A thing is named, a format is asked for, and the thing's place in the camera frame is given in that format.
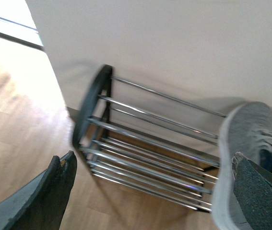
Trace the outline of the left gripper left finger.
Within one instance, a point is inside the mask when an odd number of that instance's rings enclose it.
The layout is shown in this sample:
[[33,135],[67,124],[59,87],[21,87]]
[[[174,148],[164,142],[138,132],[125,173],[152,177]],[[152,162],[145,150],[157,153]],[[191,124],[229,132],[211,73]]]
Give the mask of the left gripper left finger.
[[0,202],[0,230],[58,230],[76,171],[73,151],[53,156],[45,171]]

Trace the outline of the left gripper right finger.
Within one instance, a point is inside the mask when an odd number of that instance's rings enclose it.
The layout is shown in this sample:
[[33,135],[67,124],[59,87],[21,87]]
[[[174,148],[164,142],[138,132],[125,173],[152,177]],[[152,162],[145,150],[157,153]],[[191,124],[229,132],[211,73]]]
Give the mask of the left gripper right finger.
[[272,230],[272,173],[241,152],[232,158],[233,192],[253,230]]

